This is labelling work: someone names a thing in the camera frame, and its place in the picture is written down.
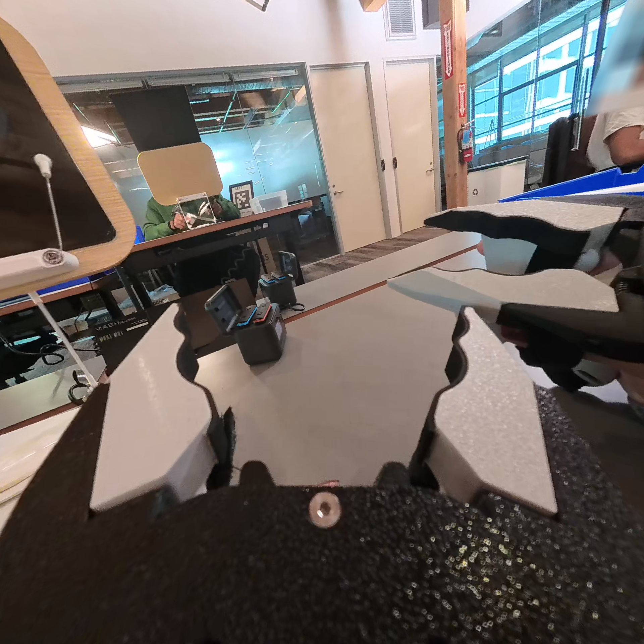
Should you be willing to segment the blue bin with white label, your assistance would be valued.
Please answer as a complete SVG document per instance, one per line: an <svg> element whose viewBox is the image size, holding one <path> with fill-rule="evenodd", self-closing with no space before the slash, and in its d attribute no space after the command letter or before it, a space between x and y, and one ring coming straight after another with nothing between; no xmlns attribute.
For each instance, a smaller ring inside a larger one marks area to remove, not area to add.
<svg viewBox="0 0 644 644"><path fill-rule="evenodd" d="M643 166L630 173L623 173L620 168L615 167L607 169L600 173L590 174L574 180L557 183L533 191L524 192L513 197L504 198L500 201L500 203L574 195L587 191L631 185L633 183L640 182L643 182Z"/></svg>

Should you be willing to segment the white wall vent grille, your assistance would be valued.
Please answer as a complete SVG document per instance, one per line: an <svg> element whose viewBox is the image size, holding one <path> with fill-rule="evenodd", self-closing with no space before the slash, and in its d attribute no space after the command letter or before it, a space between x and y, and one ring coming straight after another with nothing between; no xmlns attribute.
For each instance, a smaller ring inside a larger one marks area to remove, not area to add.
<svg viewBox="0 0 644 644"><path fill-rule="evenodd" d="M387 1L383 9L387 40L400 41L416 38L414 1Z"/></svg>

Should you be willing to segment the white door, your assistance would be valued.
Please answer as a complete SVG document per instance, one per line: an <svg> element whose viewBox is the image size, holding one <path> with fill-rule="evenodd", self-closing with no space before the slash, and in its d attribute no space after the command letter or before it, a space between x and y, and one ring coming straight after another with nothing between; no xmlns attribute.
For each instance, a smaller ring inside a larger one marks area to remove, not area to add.
<svg viewBox="0 0 644 644"><path fill-rule="evenodd" d="M406 233L440 206L436 60L385 60L384 80L398 220Z"/></svg>
<svg viewBox="0 0 644 644"><path fill-rule="evenodd" d="M366 65L313 67L310 88L341 253L386 237Z"/></svg>

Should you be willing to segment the black wall monitor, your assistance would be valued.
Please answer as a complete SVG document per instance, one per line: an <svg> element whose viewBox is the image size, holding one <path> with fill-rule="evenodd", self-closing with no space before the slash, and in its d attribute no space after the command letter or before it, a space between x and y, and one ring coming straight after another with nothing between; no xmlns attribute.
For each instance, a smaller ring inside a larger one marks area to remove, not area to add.
<svg viewBox="0 0 644 644"><path fill-rule="evenodd" d="M109 95L138 152L200 143L184 86Z"/></svg>

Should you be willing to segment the white recycling cabinet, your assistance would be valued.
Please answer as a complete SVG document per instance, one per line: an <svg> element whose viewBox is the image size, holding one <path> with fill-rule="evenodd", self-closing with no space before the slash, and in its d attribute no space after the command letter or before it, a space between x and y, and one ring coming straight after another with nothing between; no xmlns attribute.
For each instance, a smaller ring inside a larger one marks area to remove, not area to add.
<svg viewBox="0 0 644 644"><path fill-rule="evenodd" d="M524 192L527 157L468 171L468 206L487 205Z"/></svg>

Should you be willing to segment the white rounded object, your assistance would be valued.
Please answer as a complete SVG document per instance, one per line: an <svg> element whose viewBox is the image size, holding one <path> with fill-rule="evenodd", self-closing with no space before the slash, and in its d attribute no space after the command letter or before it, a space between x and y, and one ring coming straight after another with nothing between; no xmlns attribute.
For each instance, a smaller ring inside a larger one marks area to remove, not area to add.
<svg viewBox="0 0 644 644"><path fill-rule="evenodd" d="M547 197L548 199L555 200L564 200L568 198L577 198L577 197L594 197L594 196L603 196L603 195L639 195L643 196L643 182L633 183L631 185L610 187L606 189L598 189L595 191L587 191L583 193L577 193L574 195L564 195L559 197Z"/></svg>

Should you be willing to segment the large paned window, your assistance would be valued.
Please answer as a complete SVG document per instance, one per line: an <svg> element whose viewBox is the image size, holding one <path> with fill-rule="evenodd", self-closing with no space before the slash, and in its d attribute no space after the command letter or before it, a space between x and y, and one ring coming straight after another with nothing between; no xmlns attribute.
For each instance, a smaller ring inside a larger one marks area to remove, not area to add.
<svg viewBox="0 0 644 644"><path fill-rule="evenodd" d="M468 46L471 169L527 158L543 170L547 133L587 106L624 1L528 1Z"/></svg>

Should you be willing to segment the glass room window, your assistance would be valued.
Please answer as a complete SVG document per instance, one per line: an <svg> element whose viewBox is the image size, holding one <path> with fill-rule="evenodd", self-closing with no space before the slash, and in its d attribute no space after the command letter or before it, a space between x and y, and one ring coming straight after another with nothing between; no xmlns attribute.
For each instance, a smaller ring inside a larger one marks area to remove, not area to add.
<svg viewBox="0 0 644 644"><path fill-rule="evenodd" d="M198 134L230 186L251 184L254 196L286 192L289 205L310 200L297 216L295 241L303 264L339 253L328 182L303 63L233 68L171 69L58 76L56 82L135 223L142 227L152 194L139 169L139 147L111 95L182 87Z"/></svg>

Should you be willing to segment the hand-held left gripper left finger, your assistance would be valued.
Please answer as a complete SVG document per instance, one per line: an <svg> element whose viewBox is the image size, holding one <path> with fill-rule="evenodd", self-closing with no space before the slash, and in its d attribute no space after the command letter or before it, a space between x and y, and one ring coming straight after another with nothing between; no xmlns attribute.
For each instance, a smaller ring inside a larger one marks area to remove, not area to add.
<svg viewBox="0 0 644 644"><path fill-rule="evenodd" d="M166 490L184 502L230 485L235 418L195 382L186 316L172 304L109 378L90 507Z"/></svg>

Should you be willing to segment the blue plastic bin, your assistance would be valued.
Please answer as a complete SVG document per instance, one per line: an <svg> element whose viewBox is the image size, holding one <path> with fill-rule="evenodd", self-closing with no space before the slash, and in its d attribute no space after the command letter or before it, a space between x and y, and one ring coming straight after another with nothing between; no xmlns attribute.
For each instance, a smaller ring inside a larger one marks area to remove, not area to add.
<svg viewBox="0 0 644 644"><path fill-rule="evenodd" d="M115 270L110 270L84 278L75 278L54 286L41 288L37 290L37 294L43 301L53 301L69 296L84 294L92 290L99 290L113 278L117 279L117 273Z"/></svg>

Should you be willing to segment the wooden support post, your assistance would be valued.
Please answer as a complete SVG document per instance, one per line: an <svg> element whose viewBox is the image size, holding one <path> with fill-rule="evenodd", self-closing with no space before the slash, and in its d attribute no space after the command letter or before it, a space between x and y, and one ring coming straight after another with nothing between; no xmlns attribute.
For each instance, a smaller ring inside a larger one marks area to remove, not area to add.
<svg viewBox="0 0 644 644"><path fill-rule="evenodd" d="M468 123L466 2L439 1L447 208L468 204L468 166L461 159Z"/></svg>

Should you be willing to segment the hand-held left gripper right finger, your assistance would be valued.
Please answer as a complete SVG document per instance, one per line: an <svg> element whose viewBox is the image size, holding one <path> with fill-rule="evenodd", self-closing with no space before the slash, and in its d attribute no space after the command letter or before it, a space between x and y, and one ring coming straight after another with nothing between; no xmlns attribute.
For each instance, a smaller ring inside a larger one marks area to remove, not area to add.
<svg viewBox="0 0 644 644"><path fill-rule="evenodd" d="M558 514L530 377L472 307L457 315L445 374L409 463L412 485L461 503L488 493Z"/></svg>

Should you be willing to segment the grey desk with wood edge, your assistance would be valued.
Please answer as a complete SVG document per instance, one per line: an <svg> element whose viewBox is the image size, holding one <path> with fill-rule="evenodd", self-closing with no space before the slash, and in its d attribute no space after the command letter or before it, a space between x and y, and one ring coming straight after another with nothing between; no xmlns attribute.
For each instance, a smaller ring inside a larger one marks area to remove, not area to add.
<svg viewBox="0 0 644 644"><path fill-rule="evenodd" d="M121 287L123 287L123 284L122 284L121 280L117 277L117 279L113 278L113 279L109 280L108 283L106 285L102 286L99 290L92 290L92 291L87 292L87 293L111 292L111 291L116 290L117 288L121 288ZM65 300L65 299L68 299L68 298L74 297L74 296L69 296L69 297L65 297L65 298L62 298L62 299L56 299L56 300L53 300L53 301L43 301L41 298L39 298L39 299L42 301L43 304L49 304L51 302L57 302L57 301L60 301L60 300ZM29 296L19 297L17 300L13 300L11 302L2 302L1 303L1 316L6 316L6 315L10 315L10 314L13 314L13 313L20 312L22 310L31 309L31 308L33 308L35 306L36 306L36 303L35 303L35 301L33 301L33 299L31 299L31 297L29 297Z"/></svg>
<svg viewBox="0 0 644 644"><path fill-rule="evenodd" d="M288 252L294 254L298 216L311 208L312 201L307 200L135 244L115 270L122 284L133 290L133 305L144 310L152 302L141 273L278 234L284 236Z"/></svg>

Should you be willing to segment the black chair back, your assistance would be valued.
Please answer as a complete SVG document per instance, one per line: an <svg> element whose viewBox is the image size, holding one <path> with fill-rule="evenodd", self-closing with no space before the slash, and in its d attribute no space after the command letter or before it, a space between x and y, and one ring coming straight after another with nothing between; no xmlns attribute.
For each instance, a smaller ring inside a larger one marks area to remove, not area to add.
<svg viewBox="0 0 644 644"><path fill-rule="evenodd" d="M555 120L548 130L540 187L548 187L593 174L587 150L596 115L574 113Z"/></svg>

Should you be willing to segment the person's right hand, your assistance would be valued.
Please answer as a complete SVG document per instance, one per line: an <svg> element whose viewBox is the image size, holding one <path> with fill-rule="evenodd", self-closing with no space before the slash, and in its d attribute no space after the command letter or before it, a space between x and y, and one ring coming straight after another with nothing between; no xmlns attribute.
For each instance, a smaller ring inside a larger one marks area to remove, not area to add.
<svg viewBox="0 0 644 644"><path fill-rule="evenodd" d="M643 407L643 363L616 361L617 380L629 400Z"/></svg>

